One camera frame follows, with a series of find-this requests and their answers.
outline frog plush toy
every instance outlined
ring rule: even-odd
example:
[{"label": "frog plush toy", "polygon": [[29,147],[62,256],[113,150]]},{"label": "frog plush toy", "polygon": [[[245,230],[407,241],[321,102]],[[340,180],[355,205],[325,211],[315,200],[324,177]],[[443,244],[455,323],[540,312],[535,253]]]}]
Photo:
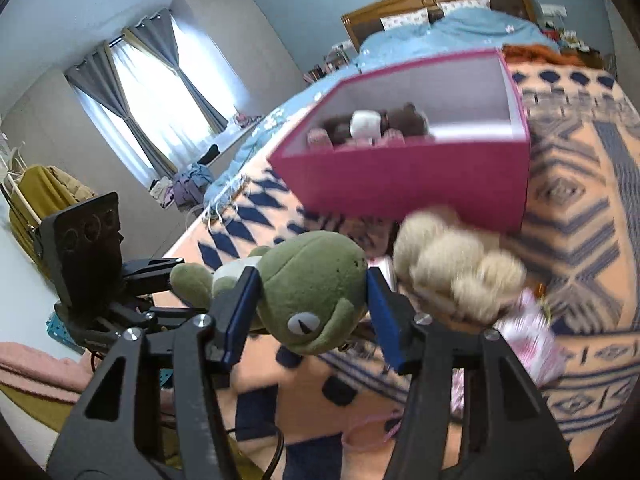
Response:
[{"label": "frog plush toy", "polygon": [[197,309],[233,288],[246,266],[262,279],[262,298],[252,331],[270,333],[287,349],[317,355],[340,346],[367,311],[367,260],[351,239],[314,231],[273,248],[255,248],[248,258],[213,275],[198,264],[172,270],[174,293]]}]

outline storage box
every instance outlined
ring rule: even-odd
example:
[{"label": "storage box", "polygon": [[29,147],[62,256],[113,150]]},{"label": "storage box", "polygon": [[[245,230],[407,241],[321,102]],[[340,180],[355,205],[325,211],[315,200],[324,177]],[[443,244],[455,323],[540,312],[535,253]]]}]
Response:
[{"label": "storage box", "polygon": [[[404,146],[317,151],[306,134],[327,118],[413,103],[434,138]],[[512,232],[527,195],[530,140],[520,95],[498,50],[420,59],[338,83],[270,157],[305,208],[402,220],[447,204],[463,221]]]}]

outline window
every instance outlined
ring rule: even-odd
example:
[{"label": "window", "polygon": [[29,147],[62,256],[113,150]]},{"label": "window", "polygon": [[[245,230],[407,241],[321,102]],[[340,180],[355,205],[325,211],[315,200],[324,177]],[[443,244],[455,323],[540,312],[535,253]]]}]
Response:
[{"label": "window", "polygon": [[[199,38],[175,22],[174,33],[180,67],[216,110],[227,119],[233,117],[233,97]],[[131,114],[149,139],[179,170],[198,160],[214,143],[215,135],[181,79],[161,61],[125,41],[117,43],[112,52]],[[149,187],[156,172],[124,121],[83,92],[76,93],[120,160]]]}]

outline blue blanket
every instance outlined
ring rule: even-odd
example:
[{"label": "blue blanket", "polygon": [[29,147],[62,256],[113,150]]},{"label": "blue blanket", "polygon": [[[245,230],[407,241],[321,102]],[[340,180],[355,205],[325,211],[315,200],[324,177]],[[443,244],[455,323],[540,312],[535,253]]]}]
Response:
[{"label": "blue blanket", "polygon": [[347,67],[314,83],[267,115],[250,139],[218,179],[209,186],[204,197],[207,206],[242,167],[282,127],[287,119],[313,101],[318,100],[342,79],[383,66],[419,57],[460,52],[478,48],[498,48],[504,44],[544,44],[559,51],[531,22],[488,9],[460,9],[431,25],[405,25],[367,38],[360,55]]}]

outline white pillow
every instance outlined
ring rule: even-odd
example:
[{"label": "white pillow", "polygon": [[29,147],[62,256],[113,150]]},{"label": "white pillow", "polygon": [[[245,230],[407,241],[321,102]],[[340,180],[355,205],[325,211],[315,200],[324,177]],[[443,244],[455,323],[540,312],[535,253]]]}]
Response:
[{"label": "white pillow", "polygon": [[423,23],[429,23],[429,11],[427,9],[420,9],[415,12],[380,18],[380,21],[382,22],[382,26],[385,27],[385,30],[401,27],[402,25],[421,25]]},{"label": "white pillow", "polygon": [[458,9],[468,9],[469,7],[484,7],[491,9],[491,0],[456,0],[454,2],[443,2],[438,4],[445,16],[449,16]]}]

